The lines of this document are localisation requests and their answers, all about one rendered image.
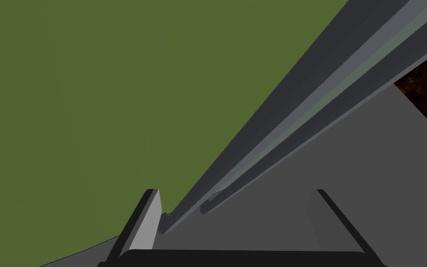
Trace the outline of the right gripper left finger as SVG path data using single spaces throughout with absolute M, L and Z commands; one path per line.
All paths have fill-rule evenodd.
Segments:
M 107 261 L 133 249 L 152 249 L 162 213 L 160 192 L 147 189 L 114 243 Z

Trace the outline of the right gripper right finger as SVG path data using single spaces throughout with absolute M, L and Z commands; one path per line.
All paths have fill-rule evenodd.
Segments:
M 368 257 L 377 256 L 362 234 L 325 190 L 310 191 L 307 215 L 321 249 L 326 251 L 360 251 Z

